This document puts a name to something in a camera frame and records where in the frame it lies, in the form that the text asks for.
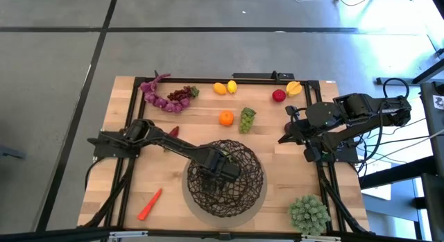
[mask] orange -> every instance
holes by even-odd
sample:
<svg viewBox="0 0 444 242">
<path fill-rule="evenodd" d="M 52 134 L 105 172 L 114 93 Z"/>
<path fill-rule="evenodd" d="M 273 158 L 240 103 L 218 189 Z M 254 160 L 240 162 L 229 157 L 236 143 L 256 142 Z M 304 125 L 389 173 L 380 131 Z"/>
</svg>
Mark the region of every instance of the orange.
<svg viewBox="0 0 444 242">
<path fill-rule="evenodd" d="M 231 111 L 224 110 L 219 115 L 219 123 L 224 126 L 233 124 L 234 114 Z"/>
</svg>

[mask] wooden board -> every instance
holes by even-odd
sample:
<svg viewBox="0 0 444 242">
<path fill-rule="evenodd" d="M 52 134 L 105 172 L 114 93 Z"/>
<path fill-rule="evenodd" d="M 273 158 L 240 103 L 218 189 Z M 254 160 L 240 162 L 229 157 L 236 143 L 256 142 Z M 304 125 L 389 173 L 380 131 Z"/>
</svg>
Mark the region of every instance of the wooden board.
<svg viewBox="0 0 444 242">
<path fill-rule="evenodd" d="M 104 130 L 118 130 L 124 127 L 130 101 L 133 77 L 116 77 L 108 110 L 103 124 Z M 154 121 L 156 126 L 169 132 L 180 126 L 179 138 L 192 144 L 207 144 L 219 139 L 233 139 L 251 148 L 264 165 L 268 179 L 268 191 L 264 205 L 256 216 L 230 231 L 238 232 L 295 232 L 289 224 L 287 208 L 295 198 L 307 194 L 320 196 L 316 166 L 306 162 L 304 146 L 278 144 L 284 134 L 283 126 L 289 121 L 284 107 L 296 105 L 306 107 L 304 92 L 287 98 L 283 103 L 275 103 L 271 94 L 280 85 L 238 85 L 236 94 L 219 96 L 211 84 L 194 84 L 199 88 L 199 97 L 191 101 L 191 107 L 181 114 L 165 113 L 147 104 L 144 118 Z M 159 95 L 182 88 L 179 83 L 160 83 Z M 321 94 L 324 101 L 332 101 L 338 96 L 334 82 L 321 81 Z M 135 106 L 137 116 L 141 92 Z M 251 107 L 257 114 L 252 130 L 247 135 L 238 132 L 239 114 L 244 107 Z M 220 126 L 221 110 L 231 110 L 235 115 L 230 127 Z M 143 148 L 137 159 L 125 217 L 125 228 L 160 230 L 216 230 L 199 221 L 188 209 L 182 196 L 181 180 L 187 160 L 172 152 L 163 152 L 159 146 Z M 110 158 L 97 164 L 91 172 L 85 199 L 78 219 L 82 225 L 93 217 L 110 193 L 116 159 Z M 368 228 L 368 221 L 356 173 L 347 164 L 336 164 L 336 174 L 340 186 L 341 199 L 358 220 Z M 137 220 L 154 193 L 162 188 L 162 195 L 145 221 Z M 113 224 L 116 224 L 120 206 L 117 201 Z M 337 230 L 334 204 L 330 201 L 332 222 Z"/>
</svg>

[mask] red pepper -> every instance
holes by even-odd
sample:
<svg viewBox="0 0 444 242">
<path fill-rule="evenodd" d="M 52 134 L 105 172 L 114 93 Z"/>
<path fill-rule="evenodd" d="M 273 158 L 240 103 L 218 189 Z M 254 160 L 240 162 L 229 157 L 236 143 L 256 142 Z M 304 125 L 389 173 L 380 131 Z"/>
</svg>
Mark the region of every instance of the red pepper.
<svg viewBox="0 0 444 242">
<path fill-rule="evenodd" d="M 273 92 L 273 99 L 278 103 L 285 100 L 286 97 L 285 92 L 281 89 L 277 89 Z"/>
<path fill-rule="evenodd" d="M 179 126 L 173 128 L 172 131 L 170 131 L 169 135 L 171 135 L 172 137 L 177 137 L 179 135 Z"/>
</svg>

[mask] concrete floor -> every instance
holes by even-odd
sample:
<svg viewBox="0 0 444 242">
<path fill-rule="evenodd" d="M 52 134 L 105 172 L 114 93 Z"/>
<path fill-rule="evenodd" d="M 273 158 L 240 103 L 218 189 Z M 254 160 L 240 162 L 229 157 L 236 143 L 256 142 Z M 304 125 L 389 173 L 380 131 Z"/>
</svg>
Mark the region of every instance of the concrete floor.
<svg viewBox="0 0 444 242">
<path fill-rule="evenodd" d="M 109 2 L 0 0 L 0 27 L 102 26 Z M 108 33 L 49 229 L 76 226 L 92 162 L 86 138 L 101 127 L 115 76 L 153 76 L 154 69 L 182 77 L 278 70 L 297 79 L 335 80 L 341 94 L 380 97 L 376 77 L 412 78 L 438 61 L 417 13 L 418 4 L 409 0 L 370 0 L 355 8 L 332 0 L 118 0 L 111 27 L 360 27 L 375 34 Z M 0 234 L 33 229 L 98 37 L 0 32 L 0 144 L 28 155 L 0 159 Z M 390 88 L 393 95 L 403 91 Z M 378 225 L 370 221 L 373 230 Z"/>
</svg>

